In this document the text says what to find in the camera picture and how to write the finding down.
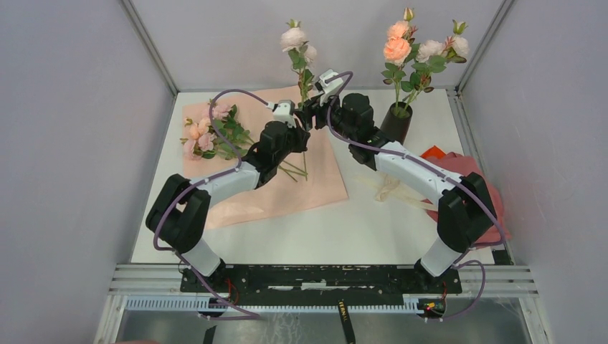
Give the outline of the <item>white rose stem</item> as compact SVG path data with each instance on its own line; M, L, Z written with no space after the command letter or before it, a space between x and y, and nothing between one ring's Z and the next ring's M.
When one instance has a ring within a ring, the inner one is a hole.
M306 33L301 28L301 21L290 19L286 22L288 29L281 34L280 46L287 53L291 61L291 70L298 76L298 89L300 93L299 106L310 99L313 89L312 66L317 58L317 49L310 44Z

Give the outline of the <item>orange paper piece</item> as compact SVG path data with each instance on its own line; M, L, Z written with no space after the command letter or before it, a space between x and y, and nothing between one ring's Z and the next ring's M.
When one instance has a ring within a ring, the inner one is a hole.
M421 157L424 158L424 159L428 159L428 158L442 159L445 156L446 156L446 153L442 149L440 149L439 147L437 147L436 145L434 145L431 148L427 149L421 155Z

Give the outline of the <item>black cylindrical vase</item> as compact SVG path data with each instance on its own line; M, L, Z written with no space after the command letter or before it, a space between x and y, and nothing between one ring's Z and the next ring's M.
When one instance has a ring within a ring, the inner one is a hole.
M380 129L386 136L402 145L412 121L412 107L405 102L393 103L387 110Z

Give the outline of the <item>peach white artificial roses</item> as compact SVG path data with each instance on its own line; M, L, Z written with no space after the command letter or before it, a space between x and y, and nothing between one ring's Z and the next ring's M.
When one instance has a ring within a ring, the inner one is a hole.
M381 72L383 83L394 87L395 103L389 114L408 118L407 108L421 93L433 91L432 76L446 70L449 64L463 64L470 53L469 42L463 37L468 24L452 22L452 33L444 41L417 42L418 28L413 25L414 9L404 9L403 19L386 31L383 47L385 60Z

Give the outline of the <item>peach pink rose stems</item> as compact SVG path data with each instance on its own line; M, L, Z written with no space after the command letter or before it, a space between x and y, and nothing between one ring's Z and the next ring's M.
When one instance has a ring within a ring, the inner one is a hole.
M187 136L180 139L185 156L190 160L221 158L230 161L239 158L241 164L247 163L247 153L259 139L253 140L251 132L237 119L238 114L236 105L211 101L199 121L186 117ZM306 165L298 167L284 160L275 173L260 174L262 183L267 183L278 171L293 181L297 176L308 177Z

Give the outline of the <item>pink paper bouquet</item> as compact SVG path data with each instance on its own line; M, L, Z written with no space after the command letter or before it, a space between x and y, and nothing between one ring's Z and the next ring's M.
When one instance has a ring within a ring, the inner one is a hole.
M297 86L266 89L253 92L263 100L277 102L280 100L300 101L300 91ZM208 116L209 100L184 105L181 109L182 126L186 118L197 123L203 115ZM250 137L257 142L265 124L273 119L272 113L256 99L239 93L222 96L219 104L236 105L236 117L245 130L250 130ZM284 216L305 211L330 203L348 199L346 187L338 168L335 154L331 147L327 130L312 130L305 152L308 179L295 174L294 181L286 172L277 170L277 175L265 186L246 193L239 193L226 201L218 203L209 211L206 229L216 229L242 222ZM187 178L198 178L211 175L236 164L236 158L230 161L224 159L224 150L220 157L213 159L192 160L184 155L184 175ZM301 153L290 154L281 166L291 171L304 170L304 159Z

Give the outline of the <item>cream printed ribbon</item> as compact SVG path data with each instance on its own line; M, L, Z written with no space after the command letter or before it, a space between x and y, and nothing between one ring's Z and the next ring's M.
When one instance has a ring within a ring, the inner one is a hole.
M425 211L437 211L437 206L426 200L419 192L406 186L403 182L394 177L381 174L380 177L369 177L356 175L353 178L361 185L365 185L374 190L374 200L384 202L389 198L398 199L414 208Z

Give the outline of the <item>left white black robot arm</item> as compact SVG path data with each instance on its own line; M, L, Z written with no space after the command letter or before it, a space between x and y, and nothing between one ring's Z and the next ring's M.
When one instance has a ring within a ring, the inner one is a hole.
M225 171L195 181L180 174L169 176L145 220L154 234L157 250L169 250L198 272L198 283L208 292L225 283L224 260L203 238L210 209L238 194L266 185L279 165L292 153L307 150L310 133L299 125L271 121L260 133L240 163Z

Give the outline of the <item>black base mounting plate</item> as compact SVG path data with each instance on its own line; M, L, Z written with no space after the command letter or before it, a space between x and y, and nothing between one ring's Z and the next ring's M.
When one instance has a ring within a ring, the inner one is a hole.
M460 276L449 269L432 277L412 265L225 265L206 279L238 306L403 305L405 295L459 294Z

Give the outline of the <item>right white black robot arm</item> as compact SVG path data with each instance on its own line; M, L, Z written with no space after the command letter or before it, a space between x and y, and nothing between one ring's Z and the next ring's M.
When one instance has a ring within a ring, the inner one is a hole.
M459 261L491 227L500 223L484 178L441 168L409 152L397 137L402 122L386 115L374 122L369 98L351 93L318 95L295 112L306 130L327 127L348 143L352 157L374 171L406 184L437 208L437 239L417 261L414 283L423 292L435 291L443 274Z

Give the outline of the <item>pink crumpled cloth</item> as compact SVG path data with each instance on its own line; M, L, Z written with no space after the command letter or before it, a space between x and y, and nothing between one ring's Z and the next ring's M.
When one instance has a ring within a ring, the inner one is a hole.
M456 152L449 152L439 154L437 152L430 153L430 150L423 153L421 155L422 158L426 159L430 163L439 166L440 168L460 173L463 176L470 174L471 172L477 173L487 181L487 178L480 170L476 160L471 156L464 156L462 154ZM503 233L505 234L504 239L510 239L511 234L508 231L507 226L505 225L504 213L505 208L503 204L503 200L498 192L498 189L491 183L488 184L488 190L490 193L491 201L493 202L494 209L497 214L497 219L501 228L503 229ZM485 234L483 234L475 243L477 247L486 247L487 245L494 244L503 244L504 240L501 239L500 232L496 225L493 225Z

